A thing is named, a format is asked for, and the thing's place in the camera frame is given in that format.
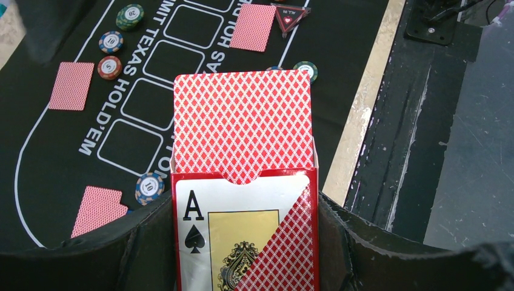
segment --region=floor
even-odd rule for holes
[[[370,58],[362,76],[336,155],[332,162],[323,192],[343,204],[365,131],[369,123],[382,74],[405,0],[390,0],[375,39]],[[7,62],[24,36],[17,6],[12,3],[0,18],[0,68]]]

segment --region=red triangle marker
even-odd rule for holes
[[[300,22],[300,20],[310,13],[310,8],[289,6],[289,5],[276,5],[275,16],[278,20],[278,25],[282,30],[282,36],[285,38],[287,33]]]

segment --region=ace of spades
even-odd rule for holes
[[[304,175],[259,177],[246,185],[224,178],[178,181],[174,203],[181,290],[233,287],[240,278],[228,283],[218,278],[230,267],[224,259],[229,262],[238,246],[261,252],[308,184]]]

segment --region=blue poker chip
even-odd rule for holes
[[[282,71],[282,70],[284,70],[284,69],[282,69],[282,67],[279,67],[279,66],[277,66],[277,65],[274,65],[273,67],[269,67],[269,68],[267,68],[266,70],[267,70],[267,71],[272,71],[272,70],[280,70],[280,71]]]
[[[98,41],[98,46],[104,53],[115,53],[123,46],[123,36],[119,32],[106,32]]]
[[[148,203],[159,198],[164,191],[164,182],[161,176],[156,173],[147,173],[142,175],[136,185],[136,200],[141,205]]]

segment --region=red poker chip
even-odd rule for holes
[[[98,63],[98,73],[102,79],[114,80],[121,73],[123,65],[115,56],[106,56]]]

